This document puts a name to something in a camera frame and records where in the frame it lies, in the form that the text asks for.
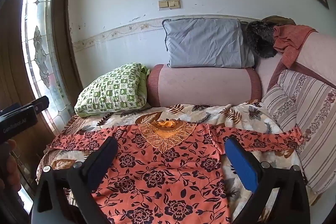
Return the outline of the person's left hand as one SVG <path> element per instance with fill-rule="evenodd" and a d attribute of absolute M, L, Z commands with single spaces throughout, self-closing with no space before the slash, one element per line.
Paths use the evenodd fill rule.
<path fill-rule="evenodd" d="M 10 152 L 15 149 L 16 142 L 15 140 L 9 139 L 7 141 L 10 147 Z M 6 182 L 9 186 L 12 187 L 12 189 L 16 192 L 19 192 L 21 189 L 21 182 L 20 182 L 20 173 L 17 166 L 17 162 L 15 161 L 15 158 L 12 155 L 9 155 L 6 162 L 6 170 L 7 170 L 7 177 Z M 4 181 L 1 179 L 1 190 L 5 187 Z"/>

